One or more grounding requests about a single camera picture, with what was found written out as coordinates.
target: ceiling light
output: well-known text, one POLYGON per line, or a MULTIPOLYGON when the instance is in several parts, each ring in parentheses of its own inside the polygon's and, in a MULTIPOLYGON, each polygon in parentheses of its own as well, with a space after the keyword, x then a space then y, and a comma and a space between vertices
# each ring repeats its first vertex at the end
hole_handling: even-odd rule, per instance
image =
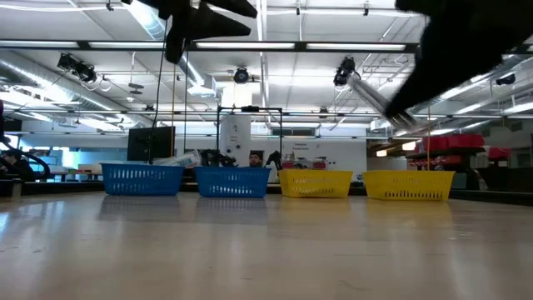
POLYGON ((447 92, 442 93, 441 94, 441 98, 447 100, 449 98, 452 98, 452 97, 455 97, 455 96, 459 95, 460 93, 464 93, 464 92, 468 91, 469 89, 472 89, 472 88, 474 88, 476 86, 477 86, 477 84, 471 84, 471 85, 466 86, 466 87, 454 87, 451 90, 448 90, 447 92))
POLYGON ((465 108, 461 109, 459 112, 457 112, 457 114, 469 113, 469 112, 474 111, 474 110, 476 110, 477 108, 480 108, 480 107, 481 107, 481 104, 479 104, 479 103, 473 104, 473 105, 470 105, 469 107, 465 107, 465 108))
POLYGON ((416 142, 408 142, 401 145, 403 151, 414 151, 416 149, 416 142))
POLYGON ((7 41, 0 40, 1 47, 20 48, 79 48, 77 42, 55 42, 55 41, 7 41))
POLYGON ((516 105, 514 107, 506 109, 505 111, 503 111, 503 113, 521 113, 530 109, 533 109, 533 102, 516 105))
POLYGON ((14 105, 6 104, 6 103, 4 103, 3 106, 4 106, 5 108, 11 108, 11 109, 18 109, 18 108, 19 108, 19 107, 16 107, 16 106, 14 106, 14 105))
POLYGON ((197 42, 200 49, 294 49, 293 42, 197 42))
POLYGON ((27 113, 22 113, 22 112, 15 112, 17 115, 20 115, 20 116, 23 116, 23 117, 27 117, 27 118, 35 118, 37 120, 40 120, 40 121, 45 121, 45 122, 51 122, 52 120, 49 118, 49 117, 46 117, 46 116, 43 116, 42 114, 40 113, 36 113, 36 112, 30 112, 29 114, 27 113))
POLYGON ((111 48, 111 49, 161 49, 162 42, 90 42, 91 48, 111 48))
POLYGON ((80 123, 84 124, 84 125, 87 125, 89 127, 92 127, 92 128, 103 130, 103 131, 120 130, 119 127, 116 127, 114 125, 108 124, 106 122, 93 120, 93 119, 83 118, 83 119, 80 119, 80 123))
POLYGON ((447 134, 455 131, 454 128, 447 128, 447 129, 436 129, 431 132, 431 135, 441 135, 441 134, 447 134))
POLYGON ((483 124, 487 124, 489 121, 483 121, 483 122, 477 122, 477 123, 473 123, 473 124, 470 124, 468 126, 464 126, 463 129, 472 129, 472 128, 476 128, 480 125, 483 125, 483 124))
POLYGON ((308 43, 309 50, 403 51, 406 45, 388 43, 308 43))

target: plastic basket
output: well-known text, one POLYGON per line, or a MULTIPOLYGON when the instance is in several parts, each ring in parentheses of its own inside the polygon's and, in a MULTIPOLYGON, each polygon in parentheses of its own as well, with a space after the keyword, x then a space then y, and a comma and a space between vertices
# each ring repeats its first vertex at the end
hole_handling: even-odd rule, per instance
POLYGON ((364 172, 369 198, 381 200, 447 201, 455 172, 370 171, 364 172))
POLYGON ((175 196, 184 167, 103 163, 103 184, 109 195, 175 196))
POLYGON ((350 192, 353 172, 282 170, 279 175, 283 196, 293 198, 346 198, 350 192))
POLYGON ((270 168, 195 167, 198 192, 207 198, 263 198, 270 168))

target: monitor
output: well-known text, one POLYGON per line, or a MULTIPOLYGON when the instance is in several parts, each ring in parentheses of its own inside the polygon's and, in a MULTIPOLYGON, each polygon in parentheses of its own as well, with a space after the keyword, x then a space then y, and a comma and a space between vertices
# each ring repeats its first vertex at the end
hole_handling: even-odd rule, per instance
POLYGON ((130 129, 127 139, 127 160, 150 162, 153 158, 174 156, 175 133, 175 127, 130 129))

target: blue basket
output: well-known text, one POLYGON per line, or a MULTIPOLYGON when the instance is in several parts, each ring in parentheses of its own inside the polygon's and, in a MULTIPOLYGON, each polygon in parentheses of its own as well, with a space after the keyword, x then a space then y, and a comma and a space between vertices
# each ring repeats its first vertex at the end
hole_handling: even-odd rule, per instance
POLYGON ((109 195, 175 196, 184 167, 103 163, 103 184, 109 195))
POLYGON ((270 168, 195 167, 198 192, 210 198, 263 198, 270 168))

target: cable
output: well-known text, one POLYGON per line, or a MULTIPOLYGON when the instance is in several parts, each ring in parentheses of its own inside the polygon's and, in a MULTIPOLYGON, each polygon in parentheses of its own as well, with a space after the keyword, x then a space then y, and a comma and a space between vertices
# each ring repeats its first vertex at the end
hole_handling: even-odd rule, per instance
MULTIPOLYGON (((168 20, 165 21, 165 33, 167 32, 168 20)), ((159 64, 159 77, 157 79, 157 95, 156 95, 156 116, 153 118, 152 130, 148 137, 148 162, 153 164, 152 147, 153 147, 153 130, 157 125, 157 115, 159 114, 159 90, 161 89, 161 75, 163 71, 163 60, 165 59, 165 47, 167 46, 167 35, 163 38, 163 45, 161 49, 161 62, 159 64)))
POLYGON ((189 51, 187 50, 187 68, 185 69, 185 121, 183 122, 183 153, 187 149, 187 81, 189 80, 189 51))

